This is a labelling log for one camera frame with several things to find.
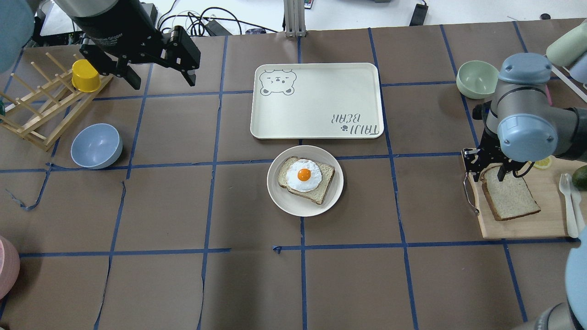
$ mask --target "bread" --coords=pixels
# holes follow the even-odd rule
[[[483,192],[487,203],[497,221],[511,220],[540,212],[540,206],[532,197],[524,178],[516,178],[512,173],[504,180],[497,180],[500,167],[492,167],[481,175]]]
[[[318,205],[322,205],[322,203],[324,202],[324,197],[326,197],[328,187],[330,187],[332,177],[334,177],[334,167],[328,164],[320,163],[319,161],[312,160],[314,163],[316,163],[316,165],[318,165],[318,167],[320,168],[320,172],[322,172],[322,181],[316,189],[303,193],[288,186],[288,181],[286,178],[286,173],[288,172],[289,167],[300,159],[302,158],[295,156],[286,159],[284,163],[281,164],[281,168],[279,169],[277,182],[282,188],[287,189],[290,193],[300,197],[307,198]]]

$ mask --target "egg white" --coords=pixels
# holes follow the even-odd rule
[[[310,170],[310,178],[307,181],[298,179],[298,172],[301,169]],[[320,171],[320,167],[318,167],[313,161],[309,159],[300,159],[289,166],[288,172],[286,173],[286,179],[289,187],[305,193],[318,187],[320,182],[322,182],[322,172]]]

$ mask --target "brown table surface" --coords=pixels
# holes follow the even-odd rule
[[[468,206],[460,150],[483,123],[456,70],[496,67],[546,47],[580,19],[198,38],[196,87],[135,66],[140,90],[113,80],[44,153],[0,130],[0,234],[21,253],[0,326],[21,329],[508,329],[565,300],[565,238],[484,240]],[[14,72],[50,51],[25,49]],[[373,140],[256,140],[254,70],[266,63],[369,62],[379,68],[386,130]],[[25,95],[7,73],[0,86]],[[582,101],[560,80],[555,105]],[[73,138],[92,123],[122,134],[121,158],[79,169]],[[345,189],[299,218],[265,176],[299,143],[337,157]],[[281,253],[273,250],[281,247]]]

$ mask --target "fried egg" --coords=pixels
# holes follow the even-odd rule
[[[313,161],[300,159],[289,166],[286,179],[289,187],[305,193],[318,187],[322,182],[322,172]]]

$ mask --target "cutting board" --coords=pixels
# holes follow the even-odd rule
[[[566,232],[565,197],[558,190],[562,173],[573,174],[586,163],[553,159],[552,166],[546,170],[532,168],[524,180],[541,211],[536,214],[506,221],[496,221],[483,189],[481,180],[469,183],[473,189],[475,205],[479,210],[477,216],[484,238],[537,238],[564,237]],[[581,212],[587,217],[587,191],[581,192]]]

